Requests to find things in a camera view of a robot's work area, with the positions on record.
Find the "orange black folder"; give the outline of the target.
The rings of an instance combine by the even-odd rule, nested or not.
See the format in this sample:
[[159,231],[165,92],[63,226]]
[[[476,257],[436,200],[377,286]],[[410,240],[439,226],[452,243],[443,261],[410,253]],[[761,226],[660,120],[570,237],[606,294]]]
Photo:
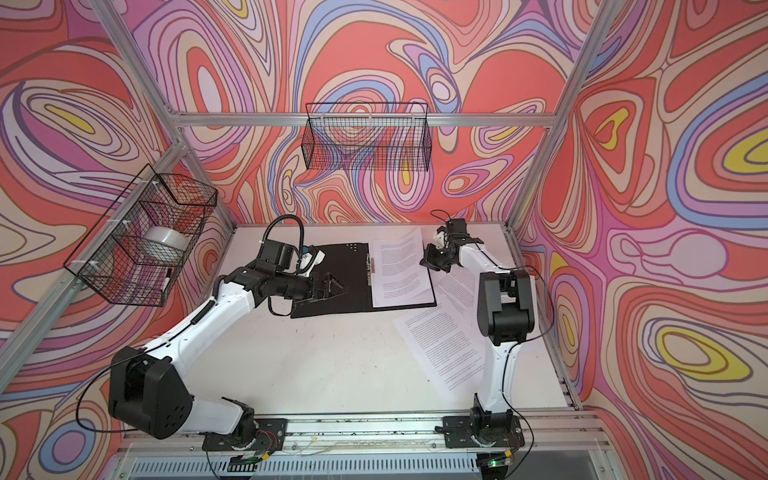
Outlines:
[[312,273],[321,280],[332,277],[329,286],[331,297],[317,301],[293,301],[291,319],[331,314],[370,313],[383,311],[431,308],[437,306],[431,279],[428,279],[426,299],[407,300],[393,306],[376,307],[371,290],[369,245],[367,243],[328,244],[318,247],[324,254],[317,256]]

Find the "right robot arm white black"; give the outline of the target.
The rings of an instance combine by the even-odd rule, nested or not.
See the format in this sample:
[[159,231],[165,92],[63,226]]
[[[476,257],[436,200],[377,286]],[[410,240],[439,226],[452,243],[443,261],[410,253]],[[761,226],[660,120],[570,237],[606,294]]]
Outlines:
[[511,406],[511,386],[517,348],[528,340],[538,321],[536,281],[520,267],[508,267],[468,233],[467,222],[448,217],[427,244],[421,264],[449,273],[461,267],[476,277],[470,288],[475,320],[487,340],[482,380],[469,412],[445,416],[435,428],[450,449],[504,448],[515,452],[525,445],[523,415]]

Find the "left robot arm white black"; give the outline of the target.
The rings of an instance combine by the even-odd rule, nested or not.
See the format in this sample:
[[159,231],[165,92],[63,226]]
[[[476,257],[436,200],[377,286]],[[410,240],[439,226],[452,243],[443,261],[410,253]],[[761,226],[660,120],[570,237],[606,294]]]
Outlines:
[[330,273],[304,276],[240,267],[220,276],[208,300],[185,319],[144,347],[125,347],[113,357],[109,414],[159,440],[182,433],[216,434],[234,449],[246,449],[257,436],[253,408],[230,398],[195,396],[185,376],[218,337],[271,297],[315,303],[347,290]]

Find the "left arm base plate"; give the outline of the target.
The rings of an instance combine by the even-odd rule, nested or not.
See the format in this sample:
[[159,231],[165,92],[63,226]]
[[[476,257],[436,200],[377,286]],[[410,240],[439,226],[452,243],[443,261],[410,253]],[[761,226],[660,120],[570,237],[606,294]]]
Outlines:
[[267,417],[247,420],[231,434],[206,433],[202,449],[206,452],[254,451],[274,453],[283,448],[287,433],[286,418]]

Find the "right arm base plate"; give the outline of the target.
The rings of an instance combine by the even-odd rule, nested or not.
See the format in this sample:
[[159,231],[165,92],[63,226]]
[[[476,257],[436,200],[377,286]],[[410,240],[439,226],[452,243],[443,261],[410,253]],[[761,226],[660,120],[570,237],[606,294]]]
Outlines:
[[507,448],[526,445],[520,419],[511,410],[489,415],[444,416],[435,427],[447,448]]

